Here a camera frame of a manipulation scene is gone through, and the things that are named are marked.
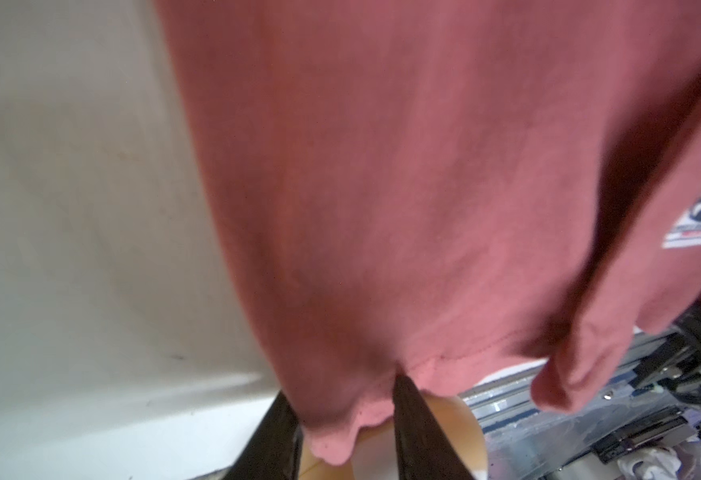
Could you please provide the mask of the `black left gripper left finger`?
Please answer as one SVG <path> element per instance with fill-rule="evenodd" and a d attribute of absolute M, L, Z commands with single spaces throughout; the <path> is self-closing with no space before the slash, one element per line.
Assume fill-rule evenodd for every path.
<path fill-rule="evenodd" d="M 300 420 L 280 392 L 224 479 L 296 480 L 300 474 L 300 460 Z"/>

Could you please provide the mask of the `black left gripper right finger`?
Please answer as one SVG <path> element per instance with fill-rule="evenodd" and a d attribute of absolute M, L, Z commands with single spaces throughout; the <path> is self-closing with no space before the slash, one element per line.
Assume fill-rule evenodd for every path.
<path fill-rule="evenodd" d="M 396 375 L 392 399 L 397 473 L 400 480 L 473 478 L 408 376 Z"/>

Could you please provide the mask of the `maroon red garment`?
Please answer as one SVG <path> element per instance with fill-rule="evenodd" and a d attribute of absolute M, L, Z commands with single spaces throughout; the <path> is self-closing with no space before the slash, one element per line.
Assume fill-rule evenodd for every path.
<path fill-rule="evenodd" d="M 160 1 L 246 317 L 312 453 L 543 359 L 574 412 L 701 297 L 701 1 Z"/>

